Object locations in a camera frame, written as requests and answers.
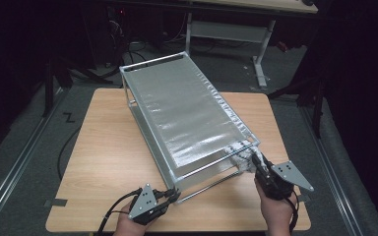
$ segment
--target gray floor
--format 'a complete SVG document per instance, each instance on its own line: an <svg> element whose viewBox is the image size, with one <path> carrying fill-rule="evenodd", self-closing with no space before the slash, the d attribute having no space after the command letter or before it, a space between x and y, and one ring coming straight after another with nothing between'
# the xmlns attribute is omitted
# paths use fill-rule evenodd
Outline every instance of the gray floor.
<svg viewBox="0 0 378 236"><path fill-rule="evenodd" d="M177 44L169 46L175 48L158 50L146 46L139 53L145 59L154 59L183 50ZM304 47L285 53L276 47L269 47L262 63L268 77L268 87L261 89L258 88L250 59L255 46L221 45L209 48L201 45L193 48L191 57L220 91L269 93L288 85L306 52ZM124 58L131 63L129 55L124 55ZM135 62L142 60L137 54L133 55L133 59ZM120 87L119 75L110 79L114 81L110 87ZM88 235L47 232L45 221L50 207L46 203L55 197L60 183L58 158L60 156L59 166L63 173L76 140L75 131L84 120L93 92L101 87L105 86L75 79L70 90L60 92L57 107L47 121L41 119L44 104L41 89L14 122L11 132L0 146L0 187L15 186L8 188L4 194L0 192L0 197L3 197L0 235ZM375 206L349 162L327 104L324 104L321 140L315 139L309 129L311 107L297 107L294 95L284 95L272 100L271 104L290 159L315 187L315 192L305 196L312 227L293 235L378 235ZM29 143L29 138L39 125L45 129L35 143ZM16 175L14 171L11 172L14 164L24 167ZM10 177L19 178L6 180L9 174Z"/></svg>

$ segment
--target transparent plastic sheet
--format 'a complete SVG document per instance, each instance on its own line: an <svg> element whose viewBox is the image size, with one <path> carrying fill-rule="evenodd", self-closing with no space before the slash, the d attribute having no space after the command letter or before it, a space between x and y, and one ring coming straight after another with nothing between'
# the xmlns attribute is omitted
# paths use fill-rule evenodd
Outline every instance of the transparent plastic sheet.
<svg viewBox="0 0 378 236"><path fill-rule="evenodd" d="M149 130L143 132L146 141L156 146L151 150L165 182L186 189L249 162L228 158L241 150L228 154L225 148L259 141L187 54L122 67L121 73L135 99L130 107L136 119L143 117L137 119L145 123L140 128Z"/></svg>

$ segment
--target desk top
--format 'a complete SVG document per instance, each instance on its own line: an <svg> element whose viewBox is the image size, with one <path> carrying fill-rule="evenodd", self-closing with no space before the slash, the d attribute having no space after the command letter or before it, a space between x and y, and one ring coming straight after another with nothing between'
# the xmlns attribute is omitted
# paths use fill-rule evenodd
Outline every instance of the desk top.
<svg viewBox="0 0 378 236"><path fill-rule="evenodd" d="M192 0L192 2L262 8L297 13L317 13L315 5L306 6L301 0Z"/></svg>
<svg viewBox="0 0 378 236"><path fill-rule="evenodd" d="M262 142L259 148L266 157L274 164L287 161L268 98L260 93L221 94ZM253 173L243 173L181 205L170 206L150 231L266 230L253 179ZM146 183L165 190L127 106L124 90L97 89L56 196L67 200L67 204L52 207L46 228L51 232L96 232L116 200ZM118 208L129 201L125 200ZM117 213L113 213L105 231L114 231L116 220ZM309 227L309 216L301 203L295 230Z"/></svg>

